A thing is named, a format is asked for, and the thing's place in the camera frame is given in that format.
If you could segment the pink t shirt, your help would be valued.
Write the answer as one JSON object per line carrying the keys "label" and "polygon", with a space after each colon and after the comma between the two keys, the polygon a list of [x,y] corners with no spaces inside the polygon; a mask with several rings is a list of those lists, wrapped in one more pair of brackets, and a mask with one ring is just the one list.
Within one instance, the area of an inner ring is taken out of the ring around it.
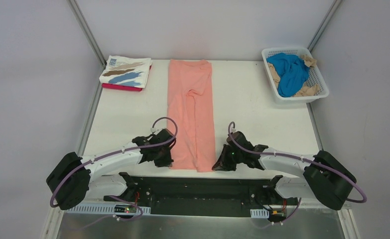
{"label": "pink t shirt", "polygon": [[212,64],[170,60],[167,116],[178,126],[172,169],[211,172],[216,162]]}

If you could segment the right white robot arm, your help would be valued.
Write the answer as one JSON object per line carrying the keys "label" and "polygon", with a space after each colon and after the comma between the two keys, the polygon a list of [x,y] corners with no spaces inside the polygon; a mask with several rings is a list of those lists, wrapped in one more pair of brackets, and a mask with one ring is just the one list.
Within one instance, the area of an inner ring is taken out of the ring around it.
{"label": "right white robot arm", "polygon": [[353,189],[362,195],[359,203],[366,201],[357,179],[332,154],[321,150],[315,155],[303,156],[271,148],[252,145],[240,132],[232,132],[224,144],[214,171],[234,171],[238,164],[259,170],[273,170],[290,174],[277,175],[267,186],[281,198],[316,199],[332,210],[340,210]]}

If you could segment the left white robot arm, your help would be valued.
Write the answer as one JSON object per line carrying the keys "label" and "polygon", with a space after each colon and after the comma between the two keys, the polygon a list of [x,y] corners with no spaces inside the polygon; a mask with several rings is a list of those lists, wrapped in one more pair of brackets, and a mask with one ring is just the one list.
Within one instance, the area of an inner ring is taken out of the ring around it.
{"label": "left white robot arm", "polygon": [[170,167],[176,137],[166,128],[149,136],[137,136],[119,149],[91,156],[67,153],[46,179],[52,192],[50,206],[68,210],[88,199],[121,196],[130,187],[113,171],[144,162]]}

